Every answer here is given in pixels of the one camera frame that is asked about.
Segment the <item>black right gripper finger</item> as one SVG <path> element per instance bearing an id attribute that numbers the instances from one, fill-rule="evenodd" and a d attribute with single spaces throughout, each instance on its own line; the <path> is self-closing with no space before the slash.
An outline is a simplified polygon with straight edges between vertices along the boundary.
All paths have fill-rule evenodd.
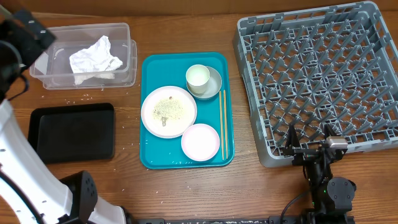
<path id="1" fill-rule="evenodd" d="M 300 147 L 300 142 L 293 124 L 289 125 L 285 147 Z"/>
<path id="2" fill-rule="evenodd" d="M 324 124 L 324 137 L 328 138 L 330 136 L 337 136 L 337 134 L 334 132 L 333 128 L 329 124 Z"/>

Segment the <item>white napkin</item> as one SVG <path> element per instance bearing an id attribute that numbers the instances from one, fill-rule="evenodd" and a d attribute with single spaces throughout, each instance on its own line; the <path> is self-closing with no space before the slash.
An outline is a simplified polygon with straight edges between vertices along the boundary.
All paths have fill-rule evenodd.
<path id="1" fill-rule="evenodd" d="M 123 62 L 110 53 L 111 43 L 109 37 L 103 35 L 97 42 L 87 49 L 79 50 L 69 57 L 70 66 L 75 75 L 75 85 L 81 85 L 90 78 L 114 79 L 113 73 Z"/>

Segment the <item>small pink bowl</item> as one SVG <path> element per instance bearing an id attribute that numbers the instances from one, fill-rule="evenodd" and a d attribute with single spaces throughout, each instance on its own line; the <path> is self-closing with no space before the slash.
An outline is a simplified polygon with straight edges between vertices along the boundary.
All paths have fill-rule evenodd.
<path id="1" fill-rule="evenodd" d="M 197 162 L 213 158 L 220 148 L 217 131 L 207 124 L 194 124 L 182 135 L 181 147 L 184 154 Z"/>

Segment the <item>cream cup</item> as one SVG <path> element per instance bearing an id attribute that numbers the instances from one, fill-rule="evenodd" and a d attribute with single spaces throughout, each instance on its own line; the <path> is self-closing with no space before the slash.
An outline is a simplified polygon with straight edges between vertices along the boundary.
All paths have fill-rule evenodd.
<path id="1" fill-rule="evenodd" d="M 202 94 L 207 89 L 207 84 L 210 79 L 209 69 L 200 64 L 192 65 L 186 71 L 186 81 L 188 87 L 196 94 Z"/>

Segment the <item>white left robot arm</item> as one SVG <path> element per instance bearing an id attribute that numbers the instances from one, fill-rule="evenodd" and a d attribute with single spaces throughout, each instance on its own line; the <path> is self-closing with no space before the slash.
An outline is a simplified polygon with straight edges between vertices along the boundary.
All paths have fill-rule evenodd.
<path id="1" fill-rule="evenodd" d="M 58 180 L 23 135 L 10 99 L 22 79 L 56 37 L 30 11 L 1 8 L 1 197 L 21 223 L 134 223 L 125 208 L 101 198 L 89 172 Z"/>

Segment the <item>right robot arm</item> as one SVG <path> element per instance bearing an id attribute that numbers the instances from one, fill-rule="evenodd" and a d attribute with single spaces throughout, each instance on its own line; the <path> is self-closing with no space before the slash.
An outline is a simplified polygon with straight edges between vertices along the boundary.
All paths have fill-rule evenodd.
<path id="1" fill-rule="evenodd" d="M 353 208 L 356 184 L 344 177 L 334 177 L 330 167 L 343 158 L 348 143 L 328 124 L 324 125 L 324 138 L 317 149 L 302 148 L 294 125 L 289 126 L 283 153 L 293 157 L 293 166 L 303 168 L 309 189 L 285 206 L 279 217 L 280 223 L 354 223 L 354 218 L 347 213 Z M 288 208 L 307 194 L 312 197 L 313 208 L 303 210 L 299 216 L 286 218 Z"/>

